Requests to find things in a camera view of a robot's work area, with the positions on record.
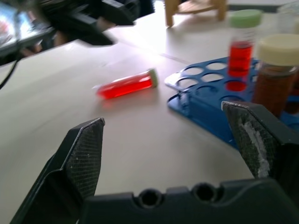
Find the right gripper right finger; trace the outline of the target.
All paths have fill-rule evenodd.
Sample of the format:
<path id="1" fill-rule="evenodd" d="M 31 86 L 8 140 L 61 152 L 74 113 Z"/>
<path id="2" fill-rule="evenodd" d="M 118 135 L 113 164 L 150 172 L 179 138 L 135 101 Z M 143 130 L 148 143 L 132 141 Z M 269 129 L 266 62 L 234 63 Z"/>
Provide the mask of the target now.
<path id="1" fill-rule="evenodd" d="M 241 157 L 255 178 L 273 178 L 289 195 L 299 193 L 299 134 L 264 106 L 223 101 Z"/>

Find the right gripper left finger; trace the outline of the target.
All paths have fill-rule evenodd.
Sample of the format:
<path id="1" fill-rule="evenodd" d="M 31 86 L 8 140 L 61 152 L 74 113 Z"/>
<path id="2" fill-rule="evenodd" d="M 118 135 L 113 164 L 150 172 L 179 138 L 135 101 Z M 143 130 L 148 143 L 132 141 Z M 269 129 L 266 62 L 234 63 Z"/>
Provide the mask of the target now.
<path id="1" fill-rule="evenodd" d="M 97 118 L 68 131 L 46 162 L 13 224 L 75 224 L 87 197 L 93 196 L 101 168 L 105 120 Z"/>

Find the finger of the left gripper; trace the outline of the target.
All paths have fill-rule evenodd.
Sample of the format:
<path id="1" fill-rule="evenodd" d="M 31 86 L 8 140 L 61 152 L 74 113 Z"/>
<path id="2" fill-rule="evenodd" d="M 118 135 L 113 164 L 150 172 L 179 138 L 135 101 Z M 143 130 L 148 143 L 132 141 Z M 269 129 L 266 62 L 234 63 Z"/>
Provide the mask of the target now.
<path id="1" fill-rule="evenodd" d="M 97 20 L 82 14 L 72 13 L 66 17 L 67 36 L 70 40 L 81 40 L 93 46 L 113 45 L 114 42 L 97 27 Z"/>
<path id="2" fill-rule="evenodd" d="M 136 20 L 135 0 L 102 0 L 100 16 L 119 26 L 132 26 Z"/>

